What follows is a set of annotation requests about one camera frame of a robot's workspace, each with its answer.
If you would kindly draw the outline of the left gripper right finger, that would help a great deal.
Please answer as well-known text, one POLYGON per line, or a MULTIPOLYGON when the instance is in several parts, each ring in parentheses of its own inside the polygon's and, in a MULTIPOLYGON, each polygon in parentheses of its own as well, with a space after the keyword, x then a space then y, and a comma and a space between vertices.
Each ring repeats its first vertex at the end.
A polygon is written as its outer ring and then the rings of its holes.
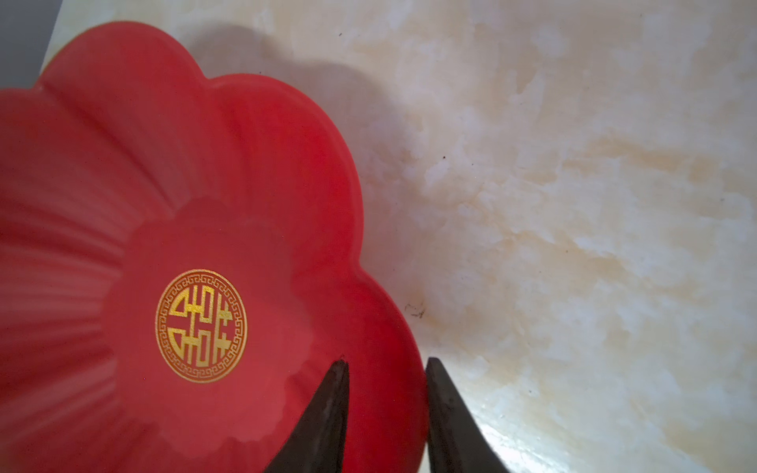
POLYGON ((429 401, 428 453, 435 473, 508 473, 491 449, 438 358, 426 366, 429 401))

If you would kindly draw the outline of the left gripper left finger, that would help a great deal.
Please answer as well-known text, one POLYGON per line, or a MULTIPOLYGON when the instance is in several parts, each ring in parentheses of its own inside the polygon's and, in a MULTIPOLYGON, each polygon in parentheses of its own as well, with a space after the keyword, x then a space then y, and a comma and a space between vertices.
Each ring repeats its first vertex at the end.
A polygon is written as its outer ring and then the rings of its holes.
POLYGON ((334 362, 295 429, 265 473, 339 473, 349 414, 349 365, 334 362))

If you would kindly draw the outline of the red flower-shaped bowl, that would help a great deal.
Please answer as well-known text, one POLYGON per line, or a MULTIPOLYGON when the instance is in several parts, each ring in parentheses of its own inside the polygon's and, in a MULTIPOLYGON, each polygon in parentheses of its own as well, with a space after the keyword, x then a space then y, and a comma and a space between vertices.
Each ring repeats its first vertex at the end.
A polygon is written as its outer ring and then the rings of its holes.
POLYGON ((1 468, 260 472, 331 364, 347 472, 414 472, 426 380, 360 266, 328 115, 266 76, 204 76, 141 23, 1 94, 1 468))

